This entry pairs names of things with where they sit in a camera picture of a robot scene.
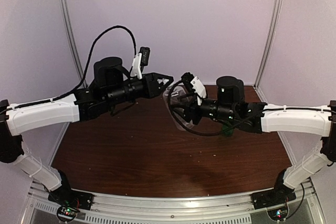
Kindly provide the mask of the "white flip bottle cap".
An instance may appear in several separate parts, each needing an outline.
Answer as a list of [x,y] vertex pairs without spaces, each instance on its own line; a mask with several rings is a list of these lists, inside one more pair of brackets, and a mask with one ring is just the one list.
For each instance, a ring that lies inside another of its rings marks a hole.
[[166,85],[169,82],[167,78],[158,79],[158,84]]

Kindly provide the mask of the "clear plastic bottle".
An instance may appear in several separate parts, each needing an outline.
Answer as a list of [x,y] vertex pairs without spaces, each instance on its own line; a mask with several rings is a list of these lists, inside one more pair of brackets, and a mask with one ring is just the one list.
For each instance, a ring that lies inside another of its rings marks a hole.
[[[186,100],[178,100],[178,99],[176,98],[176,95],[177,95],[179,92],[186,93],[185,88],[184,88],[182,85],[180,85],[180,84],[174,88],[174,90],[173,90],[173,92],[172,92],[172,94],[171,94],[171,99],[170,99],[170,101],[171,101],[171,106],[175,106],[175,105],[178,105],[178,104],[182,104],[182,105],[184,105],[184,102],[185,102]],[[171,112],[170,112],[170,110],[169,110],[168,96],[162,96],[162,97],[163,97],[163,100],[164,100],[164,102],[165,102],[166,108],[167,108],[167,110],[168,110],[168,112],[169,112],[169,114],[170,114],[170,116],[171,116],[171,118],[172,118],[172,120],[173,120],[173,122],[174,122],[175,118],[172,116],[172,114],[171,114]],[[182,110],[182,115],[183,115],[183,112],[184,112],[184,109],[183,109],[183,108],[175,108],[175,110]]]

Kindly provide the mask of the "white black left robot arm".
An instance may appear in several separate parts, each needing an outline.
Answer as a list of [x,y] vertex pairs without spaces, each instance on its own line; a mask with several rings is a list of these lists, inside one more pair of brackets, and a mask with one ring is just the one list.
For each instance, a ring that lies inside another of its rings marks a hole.
[[84,122],[110,112],[116,105],[134,103],[138,98],[156,98],[173,82],[172,76],[142,73],[146,61],[136,55],[127,71],[119,57],[107,57],[93,65],[94,79],[89,87],[71,91],[63,98],[50,98],[30,104],[1,101],[1,162],[17,165],[42,183],[64,205],[76,197],[66,175],[33,157],[23,147],[22,133],[59,123]]

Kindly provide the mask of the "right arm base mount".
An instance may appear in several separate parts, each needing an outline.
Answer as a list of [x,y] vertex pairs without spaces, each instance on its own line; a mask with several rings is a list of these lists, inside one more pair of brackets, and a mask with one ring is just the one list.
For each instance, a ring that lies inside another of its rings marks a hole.
[[251,195],[254,209],[268,208],[269,218],[278,222],[284,221],[289,216],[288,202],[296,199],[294,189],[284,185],[285,171],[284,169],[278,174],[272,189]]

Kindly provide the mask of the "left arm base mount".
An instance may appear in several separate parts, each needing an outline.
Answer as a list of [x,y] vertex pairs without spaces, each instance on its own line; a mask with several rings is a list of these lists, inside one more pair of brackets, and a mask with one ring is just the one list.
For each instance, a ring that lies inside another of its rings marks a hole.
[[63,223],[69,223],[77,217],[80,209],[91,209],[93,194],[73,190],[66,174],[60,170],[58,172],[61,178],[61,186],[53,191],[46,187],[44,189],[48,193],[48,200],[59,205],[56,211],[58,220]]

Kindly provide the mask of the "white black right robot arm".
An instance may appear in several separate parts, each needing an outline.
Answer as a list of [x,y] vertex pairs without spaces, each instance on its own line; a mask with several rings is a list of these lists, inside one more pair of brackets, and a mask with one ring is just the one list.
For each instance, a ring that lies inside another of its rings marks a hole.
[[228,124],[227,131],[239,129],[248,133],[298,132],[321,137],[321,142],[301,161],[285,169],[269,192],[272,203],[279,204],[304,180],[325,166],[335,163],[335,101],[315,107],[292,107],[263,102],[245,101],[244,83],[232,76],[217,79],[217,98],[207,96],[200,79],[187,72],[180,81],[156,74],[154,87],[157,93],[173,91],[183,84],[186,94],[178,102],[170,101],[168,109],[179,125],[184,122],[197,125],[202,118]]

